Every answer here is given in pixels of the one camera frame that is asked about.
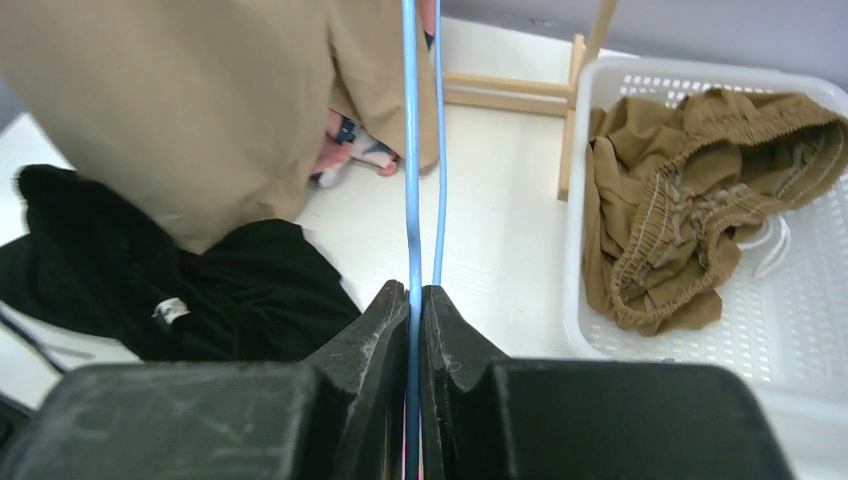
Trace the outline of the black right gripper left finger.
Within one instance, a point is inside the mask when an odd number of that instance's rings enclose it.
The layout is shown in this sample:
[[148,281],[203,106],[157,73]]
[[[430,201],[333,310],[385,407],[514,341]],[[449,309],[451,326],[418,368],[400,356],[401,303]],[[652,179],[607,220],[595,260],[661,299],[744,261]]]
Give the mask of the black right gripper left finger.
[[308,358],[95,365],[1,442],[5,479],[398,479],[408,302],[388,281]]

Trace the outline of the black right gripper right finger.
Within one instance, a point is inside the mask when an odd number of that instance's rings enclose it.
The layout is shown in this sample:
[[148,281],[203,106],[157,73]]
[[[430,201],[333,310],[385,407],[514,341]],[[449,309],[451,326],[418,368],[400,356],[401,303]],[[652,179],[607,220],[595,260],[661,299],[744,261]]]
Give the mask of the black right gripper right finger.
[[423,291],[427,479],[790,479],[728,370],[506,355],[438,286]]

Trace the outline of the black shorts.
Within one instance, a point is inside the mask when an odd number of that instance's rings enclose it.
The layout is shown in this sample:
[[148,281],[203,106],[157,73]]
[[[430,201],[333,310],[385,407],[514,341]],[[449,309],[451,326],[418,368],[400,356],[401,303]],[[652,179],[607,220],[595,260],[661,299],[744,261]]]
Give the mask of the black shorts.
[[2,301],[144,360],[299,361],[360,314],[296,224],[250,223],[198,255],[73,171],[30,165],[17,185],[28,233],[1,249]]

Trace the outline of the brown shorts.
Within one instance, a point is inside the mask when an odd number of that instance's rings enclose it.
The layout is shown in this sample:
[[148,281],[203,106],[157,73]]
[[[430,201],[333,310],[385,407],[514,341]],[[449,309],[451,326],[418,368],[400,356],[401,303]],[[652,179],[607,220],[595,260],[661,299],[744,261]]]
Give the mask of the brown shorts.
[[590,114],[582,276],[590,306],[643,336],[719,319],[740,243],[826,193],[847,120],[801,93],[713,88],[675,107]]

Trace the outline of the white plastic basket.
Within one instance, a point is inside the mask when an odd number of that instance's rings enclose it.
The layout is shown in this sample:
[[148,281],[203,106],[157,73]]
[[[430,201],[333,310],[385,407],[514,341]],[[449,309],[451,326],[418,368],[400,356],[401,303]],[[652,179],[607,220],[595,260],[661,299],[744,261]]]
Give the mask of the white plastic basket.
[[700,330],[647,338],[616,327],[587,303],[580,272],[588,116],[626,96],[676,106],[712,87],[801,92],[838,114],[847,95],[811,76],[664,58],[604,56],[580,77],[566,206],[562,316],[572,352],[598,360],[716,364],[746,379],[767,406],[827,423],[847,420],[847,182],[781,214],[743,248],[720,288],[723,314]]

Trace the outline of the blue hanger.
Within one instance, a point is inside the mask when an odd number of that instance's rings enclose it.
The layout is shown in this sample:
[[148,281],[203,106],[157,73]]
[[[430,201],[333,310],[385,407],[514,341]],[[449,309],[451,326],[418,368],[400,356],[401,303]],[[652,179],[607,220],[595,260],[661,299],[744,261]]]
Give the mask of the blue hanger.
[[[404,424],[404,471],[403,479],[422,479],[422,428],[421,427],[421,355],[420,334],[423,309],[422,283],[422,248],[420,230],[420,100],[418,79],[417,33],[415,26],[416,1],[401,1],[402,30],[403,30],[403,65],[405,81],[405,116],[406,116],[406,156],[405,156],[405,212],[406,234],[409,260],[409,313],[407,330],[407,376],[405,393],[405,424]],[[435,71],[437,74],[437,126],[438,139],[436,142],[439,153],[444,157],[445,120],[444,93],[442,78],[442,1],[434,1],[435,20]],[[438,214],[438,232],[435,242],[433,280],[441,281],[441,269],[444,250],[444,227],[446,207],[447,172],[440,177],[440,197]]]

